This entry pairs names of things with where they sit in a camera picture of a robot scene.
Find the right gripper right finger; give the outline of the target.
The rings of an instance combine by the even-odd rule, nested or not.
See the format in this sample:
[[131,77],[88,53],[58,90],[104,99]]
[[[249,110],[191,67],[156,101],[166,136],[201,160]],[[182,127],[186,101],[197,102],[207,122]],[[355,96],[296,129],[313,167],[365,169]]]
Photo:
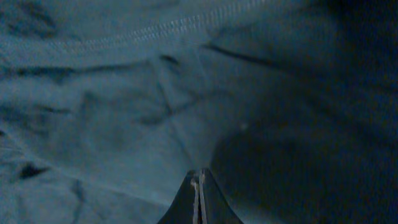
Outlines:
[[199,192],[203,224],[243,224],[229,206],[209,169],[199,171]]

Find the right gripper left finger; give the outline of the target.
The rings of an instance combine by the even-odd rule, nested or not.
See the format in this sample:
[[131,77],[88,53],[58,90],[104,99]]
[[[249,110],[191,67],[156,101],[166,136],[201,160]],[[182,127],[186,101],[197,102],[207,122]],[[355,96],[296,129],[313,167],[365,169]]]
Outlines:
[[199,224],[198,171],[187,173],[171,206],[158,224]]

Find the black shorts garment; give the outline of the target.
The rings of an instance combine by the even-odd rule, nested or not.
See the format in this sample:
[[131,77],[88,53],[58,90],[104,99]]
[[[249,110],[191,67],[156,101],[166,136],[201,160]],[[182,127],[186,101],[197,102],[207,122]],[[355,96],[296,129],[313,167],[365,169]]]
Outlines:
[[397,222],[396,1],[2,1],[1,222]]

